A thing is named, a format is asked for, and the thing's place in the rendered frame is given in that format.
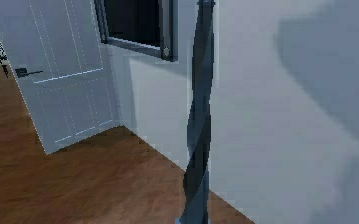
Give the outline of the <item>white panelled room door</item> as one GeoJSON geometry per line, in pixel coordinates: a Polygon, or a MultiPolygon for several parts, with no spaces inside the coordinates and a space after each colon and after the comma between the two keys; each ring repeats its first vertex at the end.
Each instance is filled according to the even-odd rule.
{"type": "Polygon", "coordinates": [[[0,41],[47,154],[120,124],[94,0],[0,0],[0,41]]]}

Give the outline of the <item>twisted dark floor lamp post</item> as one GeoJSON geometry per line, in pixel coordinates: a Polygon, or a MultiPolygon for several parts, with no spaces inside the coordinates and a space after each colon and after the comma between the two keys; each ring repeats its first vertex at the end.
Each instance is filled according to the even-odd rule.
{"type": "Polygon", "coordinates": [[[210,97],[213,81],[215,0],[198,0],[192,55],[192,101],[187,124],[189,161],[183,177],[184,210],[175,224],[210,224],[209,157],[211,143],[210,97]]]}

